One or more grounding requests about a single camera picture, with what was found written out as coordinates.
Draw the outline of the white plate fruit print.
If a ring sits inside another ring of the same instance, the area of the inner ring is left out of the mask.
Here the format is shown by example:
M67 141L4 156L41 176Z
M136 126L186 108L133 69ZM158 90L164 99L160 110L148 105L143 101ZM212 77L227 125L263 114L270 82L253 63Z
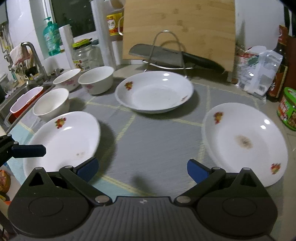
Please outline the white plate fruit print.
M184 76L167 71L149 71L123 80L115 89L116 100L138 113L158 114L172 111L194 92L193 84Z
M219 104L205 115L201 132L209 157L226 172L250 168L262 185L269 187L287 169L283 134L256 108L234 102Z
M43 145L46 154L23 160L25 176L36 167L55 172L64 166L78 166L94 156L100 136L100 124L89 113L73 111L53 118L29 141L29 145Z

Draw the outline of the white bowl pink flowers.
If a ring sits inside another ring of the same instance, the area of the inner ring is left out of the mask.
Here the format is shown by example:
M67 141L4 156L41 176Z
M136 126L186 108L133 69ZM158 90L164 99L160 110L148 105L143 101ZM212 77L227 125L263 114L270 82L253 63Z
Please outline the white bowl pink flowers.
M80 68L72 69L59 75L53 81L53 84L58 88L65 88L69 92L71 92L79 86L78 79L80 75L81 75Z

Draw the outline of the red and white basin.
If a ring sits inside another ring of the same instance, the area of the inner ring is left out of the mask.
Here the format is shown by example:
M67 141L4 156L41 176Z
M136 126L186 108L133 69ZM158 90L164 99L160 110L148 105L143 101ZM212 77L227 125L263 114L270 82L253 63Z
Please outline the red and white basin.
M27 93L19 97L10 108L12 116L18 118L43 92L44 87L39 86L29 90Z

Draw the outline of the grey checked table mat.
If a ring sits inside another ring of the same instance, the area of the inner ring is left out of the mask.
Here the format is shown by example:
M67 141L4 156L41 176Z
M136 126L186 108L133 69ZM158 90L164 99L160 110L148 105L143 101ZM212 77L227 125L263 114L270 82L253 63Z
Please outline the grey checked table mat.
M263 110L264 103L243 92L194 84L191 99L173 111L144 115L121 106L113 90L89 95L82 88L69 95L70 110L95 116L101 127L96 152L99 172L90 184L111 197L171 196L193 187L187 161L208 167L214 163L205 151L201 126L214 106L239 102Z

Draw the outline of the metal sink faucet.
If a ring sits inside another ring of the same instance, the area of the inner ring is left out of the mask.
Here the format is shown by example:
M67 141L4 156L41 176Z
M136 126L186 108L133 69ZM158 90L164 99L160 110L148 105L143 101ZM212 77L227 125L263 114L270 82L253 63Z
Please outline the metal sink faucet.
M37 55L37 52L36 52L36 50L34 48L34 45L32 43L30 43L30 42L22 42L21 46L25 47L25 48L29 47L30 50L32 51L34 61L35 61L36 65L38 67L38 70L39 70L38 78L42 79L43 81L49 80L49 77L48 77L48 75L46 73L46 70L45 70L44 66L42 65L42 63L41 63L41 61L40 61L40 59L39 59L39 57Z

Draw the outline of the green lidded round tub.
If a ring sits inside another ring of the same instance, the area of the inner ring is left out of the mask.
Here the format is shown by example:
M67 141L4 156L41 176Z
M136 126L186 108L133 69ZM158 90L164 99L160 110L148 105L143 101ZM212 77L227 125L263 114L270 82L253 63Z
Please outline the green lidded round tub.
M278 106L277 115L281 121L291 130L296 127L296 92L290 87L285 87L283 96Z

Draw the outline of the dark soy sauce bottle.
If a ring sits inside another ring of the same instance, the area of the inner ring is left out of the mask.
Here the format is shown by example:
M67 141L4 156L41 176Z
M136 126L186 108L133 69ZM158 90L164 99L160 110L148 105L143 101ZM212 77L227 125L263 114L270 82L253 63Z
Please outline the dark soy sauce bottle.
M267 92L267 98L272 101L278 101L280 97L280 92L282 90L285 77L287 74L287 58L286 58L286 50L287 50L287 40L288 40L288 28L279 25L279 36L277 41L277 46L274 49L274 52L277 53L276 57L278 58L278 65L276 66L276 74L274 76L274 80Z

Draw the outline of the glass jar yellow lid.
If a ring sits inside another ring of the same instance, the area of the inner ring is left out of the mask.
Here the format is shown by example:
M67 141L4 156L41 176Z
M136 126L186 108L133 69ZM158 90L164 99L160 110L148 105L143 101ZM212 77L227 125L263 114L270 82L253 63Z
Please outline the glass jar yellow lid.
M92 47L91 39L82 39L72 44L73 63L82 73L99 66L96 50Z

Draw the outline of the green dish soap bottle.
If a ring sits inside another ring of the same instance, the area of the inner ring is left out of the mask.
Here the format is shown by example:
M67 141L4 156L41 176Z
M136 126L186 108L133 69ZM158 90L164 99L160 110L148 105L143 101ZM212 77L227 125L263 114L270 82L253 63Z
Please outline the green dish soap bottle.
M47 26L43 30L43 36L45 38L46 46L50 56L54 56L60 53L60 32L58 25L51 21L51 17L44 19L47 21Z

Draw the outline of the white plastic food bag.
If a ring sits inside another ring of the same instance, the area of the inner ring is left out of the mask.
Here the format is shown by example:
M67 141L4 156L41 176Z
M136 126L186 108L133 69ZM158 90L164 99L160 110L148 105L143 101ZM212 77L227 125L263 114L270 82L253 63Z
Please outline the white plastic food bag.
M266 98L278 65L277 53L264 46L253 46L239 55L234 74L236 86L259 99Z

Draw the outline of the white plastic roll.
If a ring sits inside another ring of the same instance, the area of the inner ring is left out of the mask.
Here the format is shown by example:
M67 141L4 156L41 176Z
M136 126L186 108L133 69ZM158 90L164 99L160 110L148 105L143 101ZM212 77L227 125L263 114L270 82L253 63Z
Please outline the white plastic roll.
M75 64L73 63L73 47L74 39L71 30L71 26L69 24L64 25L59 28L59 33L61 37L61 41L66 53L66 57L71 69L75 68Z

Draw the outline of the bamboo cutting board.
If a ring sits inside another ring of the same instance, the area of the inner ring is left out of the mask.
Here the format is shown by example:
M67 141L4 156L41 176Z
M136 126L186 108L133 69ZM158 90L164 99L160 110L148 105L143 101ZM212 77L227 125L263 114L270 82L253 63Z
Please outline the bamboo cutting board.
M122 56L133 59L131 47L156 42L232 71L235 33L234 1L126 1Z

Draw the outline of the cooking oil bottle yellow label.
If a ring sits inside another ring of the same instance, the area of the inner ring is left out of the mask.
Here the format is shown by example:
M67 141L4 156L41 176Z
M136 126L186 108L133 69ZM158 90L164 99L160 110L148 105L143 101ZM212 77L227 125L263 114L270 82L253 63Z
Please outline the cooking oil bottle yellow label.
M106 18L111 37L123 35L124 6L121 1L104 1Z

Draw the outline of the white paper towel roll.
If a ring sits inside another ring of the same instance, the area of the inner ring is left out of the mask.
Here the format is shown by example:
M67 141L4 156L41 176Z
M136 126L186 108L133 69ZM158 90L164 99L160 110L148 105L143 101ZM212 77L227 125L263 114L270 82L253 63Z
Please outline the white paper towel roll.
M104 9L104 1L92 0L90 4L103 63L105 66L115 69L116 63L107 24L107 15Z

